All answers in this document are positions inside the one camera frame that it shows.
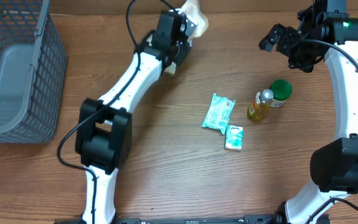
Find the cable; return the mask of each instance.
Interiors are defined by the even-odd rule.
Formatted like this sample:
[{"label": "cable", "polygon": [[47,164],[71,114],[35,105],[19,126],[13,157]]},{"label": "cable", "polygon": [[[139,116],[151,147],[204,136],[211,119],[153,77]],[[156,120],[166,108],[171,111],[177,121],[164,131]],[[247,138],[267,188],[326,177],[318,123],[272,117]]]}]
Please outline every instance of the cable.
[{"label": "cable", "polygon": [[315,25],[318,26],[318,22],[320,20],[320,16],[324,14],[324,11],[319,12],[316,16]]},{"label": "cable", "polygon": [[302,39],[307,38],[309,34],[310,34],[310,31],[309,31],[307,34],[305,34],[305,35],[302,37]]},{"label": "cable", "polygon": [[300,23],[300,25],[299,25],[299,27],[298,27],[298,33],[299,33],[299,31],[301,30],[301,28],[302,28],[302,26],[303,26],[303,24],[304,24],[304,20],[305,20],[305,18],[306,18],[306,16],[303,16],[303,19],[302,19],[302,21],[301,21],[301,23]]},{"label": "cable", "polygon": [[326,201],[323,205],[321,205],[321,206],[309,217],[309,220],[306,222],[306,224],[310,224],[310,223],[314,220],[314,218],[315,218],[319,213],[321,213],[330,203],[335,204],[335,201],[343,202],[343,203],[345,203],[346,205],[352,207],[354,210],[358,211],[358,206],[354,205],[354,204],[351,203],[350,201],[345,200],[345,199],[342,199],[342,198],[333,197],[333,198],[330,198],[328,201]]},{"label": "cable", "polygon": [[[69,137],[71,137],[76,131],[78,131],[78,129],[83,126],[85,123],[89,122],[90,120],[92,120],[93,118],[97,117],[98,115],[100,115],[103,111],[105,111],[107,108],[109,108],[121,95],[122,93],[127,89],[127,87],[130,85],[130,83],[133,81],[133,79],[135,78],[136,74],[140,71],[140,65],[141,65],[141,56],[140,56],[140,51],[138,48],[138,44],[136,42],[136,39],[134,38],[134,35],[131,31],[130,28],[130,24],[129,24],[129,14],[130,14],[130,10],[131,7],[133,5],[133,3],[136,0],[132,0],[129,5],[128,8],[126,9],[126,26],[128,27],[128,32],[129,35],[131,37],[131,40],[133,41],[133,45],[134,45],[134,50],[137,53],[137,57],[138,57],[138,64],[136,67],[136,70],[134,71],[133,75],[130,77],[130,79],[128,80],[128,82],[123,86],[123,88],[114,96],[114,98],[109,101],[107,104],[105,104],[103,107],[101,107],[99,110],[95,111],[93,114],[91,114],[89,117],[87,117],[86,119],[84,119],[81,123],[77,124],[74,128],[72,128],[71,131],[69,131],[64,138],[62,138],[62,140],[60,141],[60,144],[57,148],[57,158],[59,159],[60,163],[64,166],[67,167],[71,167],[73,169],[78,169],[78,170],[84,170],[89,172],[93,179],[92,181],[94,182],[93,184],[93,197],[92,197],[92,224],[96,223],[96,218],[95,218],[95,203],[96,203],[96,194],[97,194],[97,176],[94,173],[94,171],[92,171],[91,169],[87,168],[87,167],[82,167],[82,166],[77,166],[74,164],[70,164],[66,161],[64,161],[61,157],[61,149],[64,146],[65,142],[69,139]],[[168,2],[166,2],[165,0],[160,0],[161,2],[163,2],[165,5],[167,5],[170,9],[172,9],[174,12],[177,12]]]}]

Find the snack packet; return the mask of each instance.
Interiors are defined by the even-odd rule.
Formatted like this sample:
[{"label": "snack packet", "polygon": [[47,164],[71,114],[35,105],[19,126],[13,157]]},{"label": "snack packet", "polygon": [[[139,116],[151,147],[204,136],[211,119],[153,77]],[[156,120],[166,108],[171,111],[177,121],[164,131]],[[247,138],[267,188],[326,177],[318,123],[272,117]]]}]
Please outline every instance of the snack packet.
[{"label": "snack packet", "polygon": [[231,101],[227,97],[217,96],[214,93],[202,127],[217,129],[224,134],[234,105],[235,100]]}]

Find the yellow liquid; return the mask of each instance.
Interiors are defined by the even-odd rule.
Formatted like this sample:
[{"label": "yellow liquid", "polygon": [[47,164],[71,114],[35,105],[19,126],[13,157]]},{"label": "yellow liquid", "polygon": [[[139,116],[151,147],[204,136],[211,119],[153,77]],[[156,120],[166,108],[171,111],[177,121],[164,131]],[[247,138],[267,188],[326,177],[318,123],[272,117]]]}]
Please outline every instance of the yellow liquid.
[{"label": "yellow liquid", "polygon": [[271,101],[268,103],[259,103],[257,104],[256,101],[254,101],[252,104],[249,105],[247,110],[247,117],[251,121],[261,121],[270,108]]}]

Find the gray plastic basket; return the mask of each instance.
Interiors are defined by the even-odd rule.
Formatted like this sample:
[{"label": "gray plastic basket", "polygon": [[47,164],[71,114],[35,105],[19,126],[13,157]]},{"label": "gray plastic basket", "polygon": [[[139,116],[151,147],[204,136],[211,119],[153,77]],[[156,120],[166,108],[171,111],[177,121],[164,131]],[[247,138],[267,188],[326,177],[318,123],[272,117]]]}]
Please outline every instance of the gray plastic basket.
[{"label": "gray plastic basket", "polygon": [[0,142],[49,142],[67,54],[49,0],[0,0]]}]

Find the bottle label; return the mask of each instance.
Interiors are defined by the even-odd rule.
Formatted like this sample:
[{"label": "bottle label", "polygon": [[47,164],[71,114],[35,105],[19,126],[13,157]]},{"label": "bottle label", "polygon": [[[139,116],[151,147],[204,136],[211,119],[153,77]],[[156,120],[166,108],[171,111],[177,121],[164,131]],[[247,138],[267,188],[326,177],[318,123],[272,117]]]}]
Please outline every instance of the bottle label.
[{"label": "bottle label", "polygon": [[281,106],[283,106],[283,104],[285,103],[286,100],[280,101],[280,100],[275,100],[275,99],[271,99],[271,108],[279,108]]},{"label": "bottle label", "polygon": [[256,94],[256,98],[255,98],[255,100],[253,101],[253,106],[251,106],[251,107],[249,108],[249,115],[253,115],[254,112],[257,110],[258,105],[260,104],[259,96],[260,96],[260,92],[258,92],[258,93]]}]

